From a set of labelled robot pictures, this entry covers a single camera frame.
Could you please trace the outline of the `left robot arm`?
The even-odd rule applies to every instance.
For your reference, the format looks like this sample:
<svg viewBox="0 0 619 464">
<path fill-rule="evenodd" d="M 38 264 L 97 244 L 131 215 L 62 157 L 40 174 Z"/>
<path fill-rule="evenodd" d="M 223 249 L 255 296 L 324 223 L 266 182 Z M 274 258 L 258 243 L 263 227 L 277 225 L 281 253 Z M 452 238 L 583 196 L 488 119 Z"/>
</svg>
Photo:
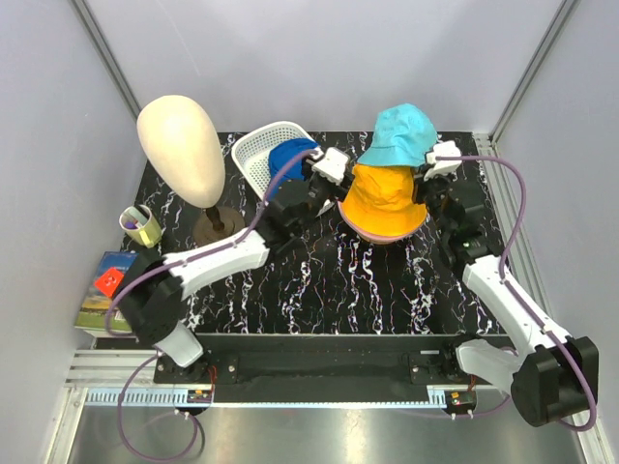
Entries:
<svg viewBox="0 0 619 464">
<path fill-rule="evenodd" d="M 276 176 L 251 224 L 235 235 L 165 256 L 153 250 L 140 253 L 115 290 L 111 306 L 121 311 L 138 341 L 174 361 L 184 380 L 201 381 L 209 360 L 194 333 L 180 321 L 184 300 L 219 280 L 260 268 L 270 256 L 295 247 L 318 219 L 324 203 L 343 199 L 353 179 L 349 172 L 339 183 L 318 172 L 306 180 L 284 181 Z"/>
</svg>

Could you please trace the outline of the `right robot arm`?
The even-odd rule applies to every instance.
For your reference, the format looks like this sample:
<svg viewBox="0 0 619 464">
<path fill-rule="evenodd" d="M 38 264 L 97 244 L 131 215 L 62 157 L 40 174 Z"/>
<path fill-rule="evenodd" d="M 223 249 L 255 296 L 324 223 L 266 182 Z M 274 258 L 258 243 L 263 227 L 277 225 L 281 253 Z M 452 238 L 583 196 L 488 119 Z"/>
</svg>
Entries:
<svg viewBox="0 0 619 464">
<path fill-rule="evenodd" d="M 487 306 L 515 350 L 465 336 L 439 359 L 440 374 L 455 384 L 470 375 L 487 381 L 506 393 L 532 426 L 588 412 L 589 420 L 580 430 L 590 429 L 597 418 L 597 346 L 587 336 L 572 337 L 516 281 L 502 250 L 480 229 L 484 205 L 477 188 L 454 180 L 453 170 L 419 168 L 413 200 L 427 207 L 439 233 L 444 264 Z"/>
</svg>

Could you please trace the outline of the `pink bucket hat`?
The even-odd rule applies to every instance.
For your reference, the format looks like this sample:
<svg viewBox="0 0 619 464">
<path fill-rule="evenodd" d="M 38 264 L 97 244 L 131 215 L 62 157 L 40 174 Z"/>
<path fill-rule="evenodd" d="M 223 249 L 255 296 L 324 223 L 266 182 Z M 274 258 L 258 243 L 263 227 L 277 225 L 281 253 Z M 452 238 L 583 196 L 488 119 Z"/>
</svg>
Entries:
<svg viewBox="0 0 619 464">
<path fill-rule="evenodd" d="M 339 202 L 338 203 L 338 210 L 340 213 L 341 218 L 343 219 L 343 221 L 359 236 L 361 237 L 363 240 L 365 240 L 366 242 L 369 242 L 371 244 L 375 244 L 375 245 L 388 245 L 388 244 L 392 244 L 401 240 L 404 240 L 410 236 L 412 236 L 414 233 L 416 233 L 416 230 L 412 231 L 412 232 L 408 232 L 406 234 L 402 234 L 402 235 L 397 235 L 397 236 L 384 236 L 384 235 L 376 235 L 376 234 L 372 234 L 369 233 L 365 230 L 363 230 L 362 228 L 358 227 L 357 225 L 355 225 L 351 219 L 349 219 L 347 217 L 347 215 L 345 214 L 343 208 L 342 208 L 342 204 Z"/>
</svg>

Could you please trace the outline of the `orange bucket hat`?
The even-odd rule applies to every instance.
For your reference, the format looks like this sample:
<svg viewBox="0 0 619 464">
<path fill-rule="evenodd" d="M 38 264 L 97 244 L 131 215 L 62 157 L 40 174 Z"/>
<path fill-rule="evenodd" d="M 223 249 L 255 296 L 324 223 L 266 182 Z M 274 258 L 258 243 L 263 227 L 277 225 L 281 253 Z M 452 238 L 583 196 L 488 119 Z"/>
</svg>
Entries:
<svg viewBox="0 0 619 464">
<path fill-rule="evenodd" d="M 358 227 L 376 235 L 397 236 L 417 231 L 426 221 L 426 206 L 412 201 L 413 175 L 408 166 L 357 163 L 353 175 L 351 188 L 340 203 Z"/>
</svg>

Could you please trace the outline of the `teal hat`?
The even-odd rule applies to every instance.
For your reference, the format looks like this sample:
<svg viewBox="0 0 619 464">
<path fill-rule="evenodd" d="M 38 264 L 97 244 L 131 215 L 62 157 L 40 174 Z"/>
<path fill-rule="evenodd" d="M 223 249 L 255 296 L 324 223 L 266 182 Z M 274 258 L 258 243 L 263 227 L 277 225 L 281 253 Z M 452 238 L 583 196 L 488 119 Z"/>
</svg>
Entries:
<svg viewBox="0 0 619 464">
<path fill-rule="evenodd" d="M 421 109 L 411 103 L 399 104 L 378 114 L 371 144 L 358 163 L 417 168 L 426 162 L 437 140 L 433 123 Z"/>
</svg>

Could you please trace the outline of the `blue hat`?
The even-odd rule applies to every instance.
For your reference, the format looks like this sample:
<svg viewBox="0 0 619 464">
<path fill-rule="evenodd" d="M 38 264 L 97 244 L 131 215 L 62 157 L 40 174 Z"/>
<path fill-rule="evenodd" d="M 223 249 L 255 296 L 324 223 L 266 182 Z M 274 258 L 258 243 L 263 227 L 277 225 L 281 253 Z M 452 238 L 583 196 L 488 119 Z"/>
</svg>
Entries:
<svg viewBox="0 0 619 464">
<path fill-rule="evenodd" d="M 273 148 L 268 156 L 268 168 L 272 178 L 295 156 L 305 150 L 318 147 L 318 144 L 308 138 L 293 138 L 285 140 Z M 303 180 L 302 163 L 295 163 L 283 176 L 284 179 Z"/>
</svg>

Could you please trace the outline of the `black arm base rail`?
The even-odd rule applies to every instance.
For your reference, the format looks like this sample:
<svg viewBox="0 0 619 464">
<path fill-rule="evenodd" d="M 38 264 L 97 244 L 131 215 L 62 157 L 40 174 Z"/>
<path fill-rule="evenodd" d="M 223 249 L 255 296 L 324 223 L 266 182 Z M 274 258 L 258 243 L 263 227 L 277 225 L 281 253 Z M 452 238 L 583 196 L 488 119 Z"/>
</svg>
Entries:
<svg viewBox="0 0 619 464">
<path fill-rule="evenodd" d="M 435 402 L 428 386 L 468 387 L 457 335 L 201 334 L 205 352 L 182 368 L 156 364 L 158 384 L 215 383 L 218 406 L 402 407 Z"/>
</svg>

